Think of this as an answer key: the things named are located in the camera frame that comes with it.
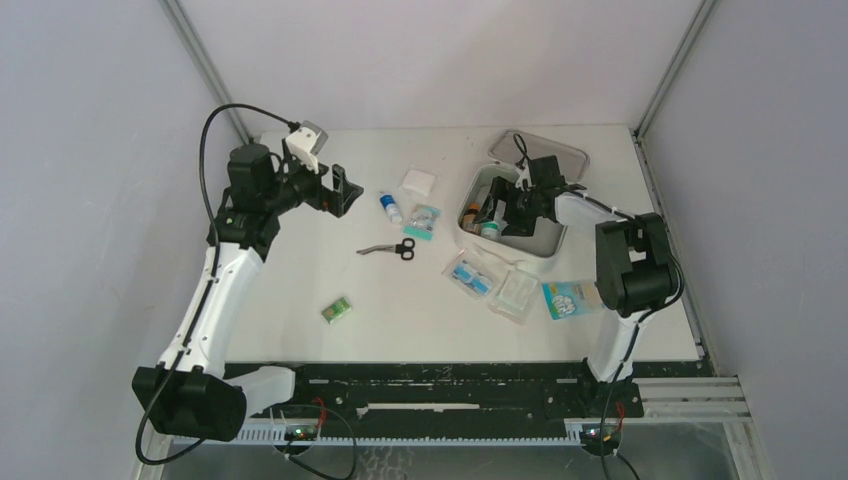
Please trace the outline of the white bottle green label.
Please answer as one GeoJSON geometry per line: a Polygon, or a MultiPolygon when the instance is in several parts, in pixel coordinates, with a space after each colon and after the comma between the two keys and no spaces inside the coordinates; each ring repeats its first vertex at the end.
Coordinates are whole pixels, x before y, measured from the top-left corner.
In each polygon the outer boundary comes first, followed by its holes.
{"type": "Polygon", "coordinates": [[[497,221],[484,222],[480,226],[480,236],[497,242],[500,238],[500,225],[497,221]]]}

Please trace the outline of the brown bottle orange cap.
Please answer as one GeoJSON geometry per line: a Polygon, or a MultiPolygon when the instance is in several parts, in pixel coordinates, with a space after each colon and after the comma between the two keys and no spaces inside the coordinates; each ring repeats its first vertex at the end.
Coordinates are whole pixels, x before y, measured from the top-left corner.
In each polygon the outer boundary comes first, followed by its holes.
{"type": "Polygon", "coordinates": [[[472,202],[468,206],[468,208],[464,212],[463,216],[461,217],[460,223],[459,223],[460,228],[463,231],[465,231],[467,233],[474,234],[474,235],[479,234],[480,224],[475,222],[476,215],[479,213],[479,211],[480,211],[480,205],[477,204],[477,203],[472,202]]]}

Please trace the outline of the blue white bandage roll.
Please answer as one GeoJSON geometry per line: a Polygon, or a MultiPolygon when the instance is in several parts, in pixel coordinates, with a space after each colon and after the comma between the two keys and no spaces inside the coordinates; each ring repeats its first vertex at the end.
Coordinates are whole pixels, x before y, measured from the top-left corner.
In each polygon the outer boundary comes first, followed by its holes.
{"type": "Polygon", "coordinates": [[[394,196],[389,192],[381,191],[378,200],[389,221],[393,225],[401,225],[403,214],[394,196]]]}

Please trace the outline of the grey plastic medicine box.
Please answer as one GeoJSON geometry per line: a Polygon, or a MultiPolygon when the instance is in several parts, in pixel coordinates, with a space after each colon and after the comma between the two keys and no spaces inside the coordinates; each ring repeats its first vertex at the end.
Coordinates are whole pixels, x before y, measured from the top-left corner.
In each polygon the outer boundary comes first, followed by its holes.
{"type": "Polygon", "coordinates": [[[498,202],[496,209],[496,236],[481,236],[481,232],[473,233],[460,225],[472,203],[483,206],[492,181],[497,177],[515,182],[518,175],[510,165],[490,163],[480,167],[471,177],[467,192],[460,196],[461,203],[455,215],[453,237],[457,246],[487,259],[497,258],[530,273],[552,271],[566,236],[565,226],[544,217],[538,217],[533,227],[524,221],[508,222],[503,200],[498,202]]]}

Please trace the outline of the white gauze packet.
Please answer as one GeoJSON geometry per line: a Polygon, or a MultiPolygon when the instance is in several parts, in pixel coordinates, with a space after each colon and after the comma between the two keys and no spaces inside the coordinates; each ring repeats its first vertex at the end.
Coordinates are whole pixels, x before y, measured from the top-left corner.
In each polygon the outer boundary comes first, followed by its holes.
{"type": "Polygon", "coordinates": [[[421,197],[428,197],[436,185],[438,177],[429,172],[410,168],[404,175],[400,187],[421,197]]]}

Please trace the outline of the small green box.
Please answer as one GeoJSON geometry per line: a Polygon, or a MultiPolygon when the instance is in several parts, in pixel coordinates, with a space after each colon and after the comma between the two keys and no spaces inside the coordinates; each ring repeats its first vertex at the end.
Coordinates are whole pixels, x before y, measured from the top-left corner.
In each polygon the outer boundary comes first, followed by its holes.
{"type": "Polygon", "coordinates": [[[342,296],[321,311],[321,317],[332,325],[353,311],[350,301],[342,296]]]}

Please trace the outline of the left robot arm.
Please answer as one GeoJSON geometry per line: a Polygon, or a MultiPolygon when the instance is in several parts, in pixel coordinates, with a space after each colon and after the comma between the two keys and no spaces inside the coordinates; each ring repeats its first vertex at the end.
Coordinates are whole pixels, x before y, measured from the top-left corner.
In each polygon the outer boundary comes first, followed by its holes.
{"type": "Polygon", "coordinates": [[[337,218],[363,194],[343,167],[309,169],[289,150],[263,144],[231,151],[229,185],[213,215],[198,287],[172,341],[132,390],[142,426],[163,435],[227,442],[252,415],[274,405],[290,417],[311,407],[311,388],[287,367],[225,377],[225,356],[247,293],[280,231],[281,215],[301,205],[337,218]]]}

